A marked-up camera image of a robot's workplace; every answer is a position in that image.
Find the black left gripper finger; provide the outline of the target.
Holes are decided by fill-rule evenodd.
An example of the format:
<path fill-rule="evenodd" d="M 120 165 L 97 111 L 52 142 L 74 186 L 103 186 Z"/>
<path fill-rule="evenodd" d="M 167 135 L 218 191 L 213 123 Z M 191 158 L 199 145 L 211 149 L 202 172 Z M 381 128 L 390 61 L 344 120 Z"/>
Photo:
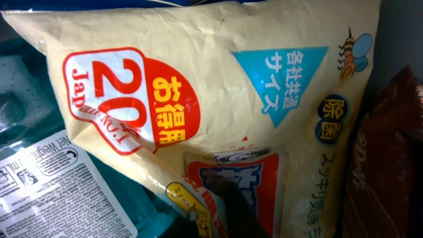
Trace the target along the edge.
<path fill-rule="evenodd" d="M 166 195 L 185 212 L 165 231 L 165 237 L 269 237 L 234 182 L 216 182 L 201 199 L 179 182 Z"/>

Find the cream yellow snack bag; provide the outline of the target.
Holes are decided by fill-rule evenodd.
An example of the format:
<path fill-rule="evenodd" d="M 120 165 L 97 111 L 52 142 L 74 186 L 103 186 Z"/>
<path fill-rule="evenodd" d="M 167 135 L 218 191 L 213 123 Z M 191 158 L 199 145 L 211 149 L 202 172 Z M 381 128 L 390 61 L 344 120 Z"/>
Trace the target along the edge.
<path fill-rule="evenodd" d="M 238 185 L 273 237 L 332 237 L 380 2 L 3 11 L 45 55 L 72 142 L 227 237 Z"/>

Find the red snack packet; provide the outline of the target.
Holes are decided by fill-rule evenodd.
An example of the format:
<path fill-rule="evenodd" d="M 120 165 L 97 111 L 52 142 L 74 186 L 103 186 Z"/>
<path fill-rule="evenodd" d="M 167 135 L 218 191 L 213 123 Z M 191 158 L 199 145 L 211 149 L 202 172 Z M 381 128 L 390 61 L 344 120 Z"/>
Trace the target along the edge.
<path fill-rule="evenodd" d="M 343 237 L 422 236 L 422 86 L 405 67 L 360 124 L 348 177 Z"/>

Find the teal blister pack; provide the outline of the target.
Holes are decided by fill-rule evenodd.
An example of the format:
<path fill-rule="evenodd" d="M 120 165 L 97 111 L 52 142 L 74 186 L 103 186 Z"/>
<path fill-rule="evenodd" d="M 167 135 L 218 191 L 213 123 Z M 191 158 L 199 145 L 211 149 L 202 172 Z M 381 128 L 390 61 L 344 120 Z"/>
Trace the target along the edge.
<path fill-rule="evenodd" d="M 1 43 L 1 236 L 170 237 L 177 213 L 71 142 L 46 60 Z"/>

